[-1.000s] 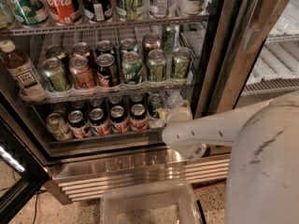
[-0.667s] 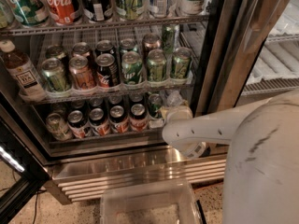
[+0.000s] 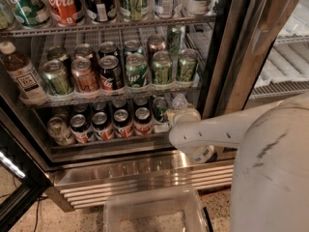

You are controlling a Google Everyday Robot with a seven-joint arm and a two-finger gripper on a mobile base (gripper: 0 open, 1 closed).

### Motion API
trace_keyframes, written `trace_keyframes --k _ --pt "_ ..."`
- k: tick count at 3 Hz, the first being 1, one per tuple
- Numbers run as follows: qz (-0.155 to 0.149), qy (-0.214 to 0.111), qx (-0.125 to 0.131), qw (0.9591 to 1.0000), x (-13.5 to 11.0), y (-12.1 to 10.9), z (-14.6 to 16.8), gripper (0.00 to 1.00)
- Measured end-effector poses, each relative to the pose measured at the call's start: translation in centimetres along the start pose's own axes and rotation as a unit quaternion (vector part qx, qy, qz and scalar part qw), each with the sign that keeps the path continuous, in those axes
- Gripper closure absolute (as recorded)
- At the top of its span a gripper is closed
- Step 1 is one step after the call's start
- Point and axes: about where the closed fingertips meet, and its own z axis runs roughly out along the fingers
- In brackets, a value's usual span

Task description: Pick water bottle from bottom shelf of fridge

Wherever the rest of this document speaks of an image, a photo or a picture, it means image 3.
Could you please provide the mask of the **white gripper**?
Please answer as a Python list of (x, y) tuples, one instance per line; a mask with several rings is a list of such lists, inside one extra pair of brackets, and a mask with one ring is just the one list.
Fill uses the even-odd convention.
[(185, 122), (198, 122), (201, 120), (200, 113), (195, 109), (195, 106), (190, 103), (186, 109), (179, 112), (174, 110), (167, 110), (167, 117), (169, 124), (174, 127), (175, 123), (185, 123)]

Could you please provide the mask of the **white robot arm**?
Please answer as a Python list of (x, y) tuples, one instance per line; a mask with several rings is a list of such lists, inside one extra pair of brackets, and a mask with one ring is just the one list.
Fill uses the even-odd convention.
[(179, 111), (169, 141), (199, 163), (237, 150), (231, 232), (309, 232), (308, 93), (206, 120)]

